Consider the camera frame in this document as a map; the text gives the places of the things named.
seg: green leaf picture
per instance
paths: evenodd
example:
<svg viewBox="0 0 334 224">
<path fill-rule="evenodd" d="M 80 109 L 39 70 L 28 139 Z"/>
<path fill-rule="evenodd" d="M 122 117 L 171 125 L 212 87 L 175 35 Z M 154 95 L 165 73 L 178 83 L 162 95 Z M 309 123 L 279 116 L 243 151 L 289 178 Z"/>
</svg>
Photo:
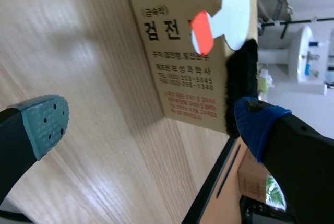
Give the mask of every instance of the green leaf picture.
<svg viewBox="0 0 334 224">
<path fill-rule="evenodd" d="M 284 196 L 272 175 L 268 175 L 266 182 L 267 200 L 285 208 Z"/>
</svg>

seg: teal rubber pad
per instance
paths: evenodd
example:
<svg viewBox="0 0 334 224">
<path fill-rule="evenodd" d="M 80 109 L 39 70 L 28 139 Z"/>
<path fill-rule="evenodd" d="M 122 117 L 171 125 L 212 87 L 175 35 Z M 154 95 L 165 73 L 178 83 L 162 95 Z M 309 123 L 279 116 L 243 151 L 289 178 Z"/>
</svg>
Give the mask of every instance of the teal rubber pad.
<svg viewBox="0 0 334 224">
<path fill-rule="evenodd" d="M 44 95 L 9 106 L 20 110 L 34 155 L 40 160 L 64 136 L 69 120 L 66 100 Z"/>
</svg>

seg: red shape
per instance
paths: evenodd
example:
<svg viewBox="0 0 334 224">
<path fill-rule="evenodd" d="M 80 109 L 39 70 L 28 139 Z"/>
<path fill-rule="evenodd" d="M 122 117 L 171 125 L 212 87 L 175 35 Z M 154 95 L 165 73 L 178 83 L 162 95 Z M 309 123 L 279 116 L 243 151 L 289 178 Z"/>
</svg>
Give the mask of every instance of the red shape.
<svg viewBox="0 0 334 224">
<path fill-rule="evenodd" d="M 202 56 L 207 55 L 213 47 L 213 38 L 206 11 L 200 11 L 190 22 L 194 31 L 199 52 Z"/>
</svg>

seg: wood grain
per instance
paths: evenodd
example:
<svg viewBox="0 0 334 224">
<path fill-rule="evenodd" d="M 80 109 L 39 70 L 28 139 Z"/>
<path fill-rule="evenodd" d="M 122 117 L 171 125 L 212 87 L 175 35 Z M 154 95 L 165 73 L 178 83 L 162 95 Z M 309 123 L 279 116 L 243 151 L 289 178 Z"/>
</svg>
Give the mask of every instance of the wood grain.
<svg viewBox="0 0 334 224">
<path fill-rule="evenodd" d="M 227 141 L 163 117 L 128 0 L 0 0 L 0 93 L 69 103 L 8 195 L 35 223 L 180 223 Z"/>
</svg>

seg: black tube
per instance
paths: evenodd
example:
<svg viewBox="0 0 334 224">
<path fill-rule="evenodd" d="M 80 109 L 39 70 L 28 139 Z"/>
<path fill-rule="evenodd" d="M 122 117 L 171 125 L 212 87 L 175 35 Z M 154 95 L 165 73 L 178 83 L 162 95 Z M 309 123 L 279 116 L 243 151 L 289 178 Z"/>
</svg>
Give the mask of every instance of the black tube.
<svg viewBox="0 0 334 224">
<path fill-rule="evenodd" d="M 285 27 L 284 27 L 284 30 L 283 30 L 283 32 L 282 32 L 282 34 L 281 34 L 281 37 L 280 37 L 281 40 L 282 40 L 282 39 L 284 38 L 284 36 L 286 35 L 288 27 L 289 27 L 289 24 L 286 24 Z"/>
<path fill-rule="evenodd" d="M 334 21 L 334 18 L 326 18 L 326 19 L 317 19 L 316 22 L 324 22 L 324 21 Z M 290 25 L 290 24 L 302 24 L 302 23 L 312 23 L 312 20 L 295 20 L 295 21 L 286 21 L 280 22 L 280 26 Z M 264 23 L 263 27 L 272 27 L 275 26 L 275 23 Z"/>
<path fill-rule="evenodd" d="M 333 139 L 285 115 L 271 128 L 262 163 L 280 185 L 298 223 L 333 222 Z"/>
</svg>

